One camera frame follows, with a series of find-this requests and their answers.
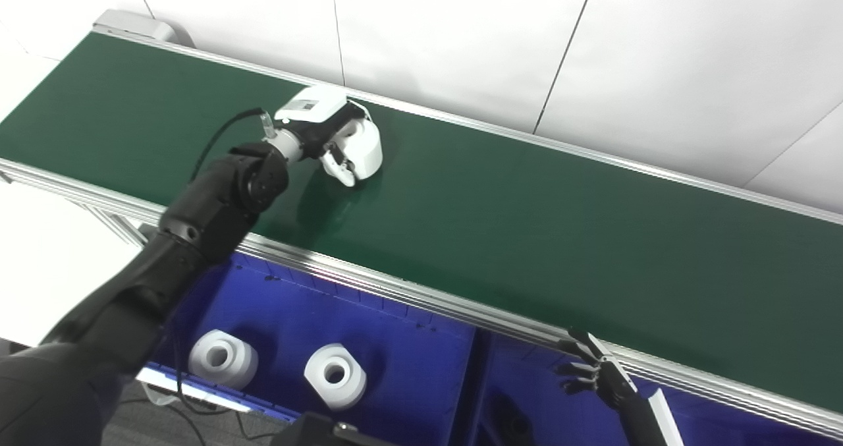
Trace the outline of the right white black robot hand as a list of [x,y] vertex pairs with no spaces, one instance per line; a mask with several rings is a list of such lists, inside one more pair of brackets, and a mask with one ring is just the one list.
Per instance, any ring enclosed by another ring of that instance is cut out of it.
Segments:
[[556,367],[567,395],[592,393],[619,416],[630,445],[684,445],[662,389],[650,396],[639,391],[614,353],[590,332],[569,329],[556,348],[575,357]]

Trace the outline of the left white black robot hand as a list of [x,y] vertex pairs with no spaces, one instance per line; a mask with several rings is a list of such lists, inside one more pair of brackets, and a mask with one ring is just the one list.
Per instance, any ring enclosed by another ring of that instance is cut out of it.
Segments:
[[277,110],[273,118],[277,133],[266,140],[287,163],[320,160],[329,175],[352,187],[356,184],[353,164],[340,149],[339,138],[353,121],[364,117],[364,110],[344,92],[328,86],[310,86]]

